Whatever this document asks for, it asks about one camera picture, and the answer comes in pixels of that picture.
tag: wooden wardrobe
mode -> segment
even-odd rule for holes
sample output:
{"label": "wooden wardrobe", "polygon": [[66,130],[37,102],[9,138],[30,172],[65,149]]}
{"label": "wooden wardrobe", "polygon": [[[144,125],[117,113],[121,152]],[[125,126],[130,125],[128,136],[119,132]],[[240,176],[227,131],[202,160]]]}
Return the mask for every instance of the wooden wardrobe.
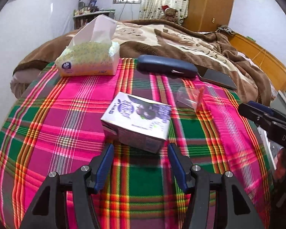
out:
{"label": "wooden wardrobe", "polygon": [[234,0],[189,0],[183,27],[194,32],[214,32],[228,25]]}

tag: plaid tablecloth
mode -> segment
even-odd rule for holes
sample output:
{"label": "plaid tablecloth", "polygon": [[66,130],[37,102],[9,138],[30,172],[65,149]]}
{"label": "plaid tablecloth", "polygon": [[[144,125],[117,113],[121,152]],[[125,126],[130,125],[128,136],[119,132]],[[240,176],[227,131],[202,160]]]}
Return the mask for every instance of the plaid tablecloth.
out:
{"label": "plaid tablecloth", "polygon": [[[257,129],[237,112],[237,95],[198,79],[142,74],[135,59],[121,59],[115,76],[63,77],[49,64],[12,108],[0,131],[0,220],[19,228],[34,194],[51,171],[66,174],[99,155],[100,118],[121,91],[172,106],[168,141],[159,154],[115,143],[105,188],[93,195],[101,228],[177,229],[189,196],[171,175],[168,142],[210,172],[232,171],[266,227],[272,185]],[[179,87],[205,86],[202,109],[176,106]],[[76,228],[72,193],[67,193],[70,228]],[[215,194],[210,196],[212,228]]]}

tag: wooden headboard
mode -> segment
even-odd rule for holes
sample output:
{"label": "wooden headboard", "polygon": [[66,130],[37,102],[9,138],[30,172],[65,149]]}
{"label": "wooden headboard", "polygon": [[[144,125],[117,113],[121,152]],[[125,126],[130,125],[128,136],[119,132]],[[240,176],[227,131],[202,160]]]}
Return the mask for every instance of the wooden headboard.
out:
{"label": "wooden headboard", "polygon": [[253,63],[267,74],[276,90],[286,92],[285,65],[264,48],[241,34],[237,33],[234,36],[228,36],[228,39],[232,46],[252,59]]}

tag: metal bolt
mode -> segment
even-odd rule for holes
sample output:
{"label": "metal bolt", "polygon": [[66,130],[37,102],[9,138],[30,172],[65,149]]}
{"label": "metal bolt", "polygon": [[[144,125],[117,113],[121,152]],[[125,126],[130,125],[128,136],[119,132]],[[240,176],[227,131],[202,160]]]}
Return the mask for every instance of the metal bolt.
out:
{"label": "metal bolt", "polygon": [[55,177],[56,174],[57,174],[56,171],[52,171],[52,172],[49,173],[49,177]]}
{"label": "metal bolt", "polygon": [[192,169],[193,171],[200,171],[201,167],[199,165],[193,165]]}
{"label": "metal bolt", "polygon": [[89,170],[89,166],[88,165],[84,165],[80,168],[81,171],[88,171]]}
{"label": "metal bolt", "polygon": [[233,176],[233,173],[231,171],[227,171],[225,173],[226,177],[232,177]]}

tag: blanket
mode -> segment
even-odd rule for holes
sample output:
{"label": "blanket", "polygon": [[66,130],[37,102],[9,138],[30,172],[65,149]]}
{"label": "blanket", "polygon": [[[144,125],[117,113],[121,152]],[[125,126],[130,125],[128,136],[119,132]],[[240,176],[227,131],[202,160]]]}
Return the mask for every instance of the blanket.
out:
{"label": "blanket", "polygon": [[[14,73],[27,68],[42,70],[55,61],[79,30],[46,42],[26,56]],[[181,59],[229,75],[237,86],[241,101],[257,101],[266,106],[271,101],[267,75],[250,65],[221,33],[194,33],[165,20],[118,22],[113,41],[120,43],[120,56],[137,58],[142,54]]]}
{"label": "blanket", "polygon": [[[202,86],[199,112],[176,104],[180,87]],[[257,128],[237,111],[238,96],[198,78],[141,73],[135,59],[121,59],[115,76],[60,77],[50,63],[17,101],[0,131],[0,220],[6,228],[19,228],[49,172],[74,172],[110,142],[100,118],[120,91],[171,105],[171,121],[158,154],[113,142],[110,176],[92,196],[101,228],[182,227],[189,195],[172,177],[170,142],[209,172],[232,171],[268,228],[270,168]],[[75,229],[70,192],[67,206],[70,229]],[[214,210],[211,193],[207,228],[213,228]]]}

